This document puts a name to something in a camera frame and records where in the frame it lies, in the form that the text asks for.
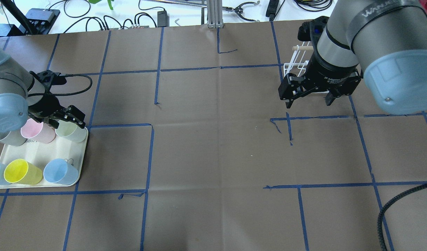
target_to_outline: white wire rack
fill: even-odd
[[[311,42],[303,42],[301,46],[297,45],[293,47],[297,49],[293,51],[291,61],[283,64],[283,76],[286,76],[294,67],[299,70],[296,75],[301,76],[304,73],[309,62],[309,60],[304,58],[306,54],[306,50],[304,49],[306,46],[310,46],[310,43]]]

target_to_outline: black pole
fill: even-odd
[[[11,0],[0,0],[1,4],[20,22],[20,24],[26,29],[28,35],[35,35],[36,28],[26,18],[26,16],[19,10]]]

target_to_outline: pink cup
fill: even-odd
[[[33,119],[28,119],[26,124],[21,127],[21,135],[24,138],[47,144],[54,140],[55,131],[47,124],[37,123]]]

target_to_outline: power adapter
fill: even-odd
[[[169,27],[170,17],[166,10],[158,11],[158,27]]]
[[[266,10],[266,17],[269,18],[269,21],[274,21],[278,6],[279,0],[269,0],[268,8]]]

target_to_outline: black power brick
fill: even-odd
[[[266,17],[269,18],[269,21],[274,21],[278,6],[279,0],[269,0],[268,8],[266,10]]]

